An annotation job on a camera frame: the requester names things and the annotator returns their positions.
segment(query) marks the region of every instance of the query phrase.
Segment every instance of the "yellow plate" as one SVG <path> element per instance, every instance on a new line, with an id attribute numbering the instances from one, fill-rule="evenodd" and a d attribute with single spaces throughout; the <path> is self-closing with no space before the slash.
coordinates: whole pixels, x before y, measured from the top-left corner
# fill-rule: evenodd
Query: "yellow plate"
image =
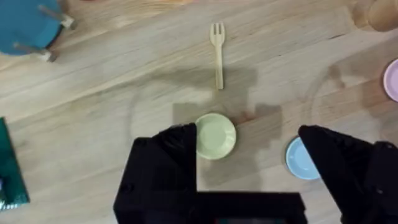
<path id="1" fill-rule="evenodd" d="M 205 159 L 221 159 L 235 146 L 234 124 L 225 116 L 216 113 L 205 114 L 196 121 L 197 153 Z"/>

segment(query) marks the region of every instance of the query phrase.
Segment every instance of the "fork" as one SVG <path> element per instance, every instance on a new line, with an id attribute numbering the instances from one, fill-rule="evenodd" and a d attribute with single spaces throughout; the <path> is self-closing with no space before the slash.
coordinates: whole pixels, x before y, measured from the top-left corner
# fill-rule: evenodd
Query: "fork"
<path id="1" fill-rule="evenodd" d="M 210 42 L 216 50 L 216 86 L 217 89 L 224 89 L 223 78 L 223 43 L 225 40 L 225 28 L 222 22 L 214 23 L 210 26 Z"/>

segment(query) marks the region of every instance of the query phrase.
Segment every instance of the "plate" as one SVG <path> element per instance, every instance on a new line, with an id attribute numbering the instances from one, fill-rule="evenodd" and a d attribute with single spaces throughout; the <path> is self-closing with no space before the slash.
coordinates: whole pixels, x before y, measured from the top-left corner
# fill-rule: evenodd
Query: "plate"
<path id="1" fill-rule="evenodd" d="M 205 159 L 221 159 L 235 146 L 234 124 L 225 116 L 205 114 L 197 119 L 197 153 Z"/>
<path id="2" fill-rule="evenodd" d="M 300 179 L 315 180 L 320 178 L 318 170 L 300 137 L 295 138 L 287 147 L 286 164 L 289 171 Z"/>
<path id="3" fill-rule="evenodd" d="M 383 84 L 387 95 L 398 102 L 398 60 L 393 61 L 387 67 Z"/>
<path id="4" fill-rule="evenodd" d="M 24 55 L 15 42 L 42 49 L 56 38 L 60 22 L 41 12 L 40 4 L 61 11 L 57 0 L 0 0 L 0 52 Z"/>

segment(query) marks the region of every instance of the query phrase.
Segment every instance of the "teal plate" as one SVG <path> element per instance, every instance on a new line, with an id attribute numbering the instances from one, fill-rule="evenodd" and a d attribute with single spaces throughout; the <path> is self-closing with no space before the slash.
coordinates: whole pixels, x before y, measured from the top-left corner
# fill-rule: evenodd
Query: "teal plate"
<path id="1" fill-rule="evenodd" d="M 14 43 L 47 47 L 57 36 L 60 22 L 44 14 L 39 5 L 61 12 L 56 0 L 0 0 L 0 51 L 9 55 L 24 55 Z"/>

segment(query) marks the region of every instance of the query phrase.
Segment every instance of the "blue plate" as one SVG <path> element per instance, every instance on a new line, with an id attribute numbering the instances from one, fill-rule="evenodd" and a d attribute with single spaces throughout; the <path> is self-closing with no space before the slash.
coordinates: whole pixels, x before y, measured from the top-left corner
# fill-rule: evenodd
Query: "blue plate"
<path id="1" fill-rule="evenodd" d="M 2 53 L 24 55 L 27 52 L 14 48 L 15 42 L 42 49 L 56 38 L 60 22 L 41 12 L 40 4 L 61 12 L 56 0 L 0 0 Z"/>
<path id="2" fill-rule="evenodd" d="M 300 137 L 295 138 L 286 151 L 286 164 L 291 173 L 303 180 L 320 178 L 317 168 Z"/>

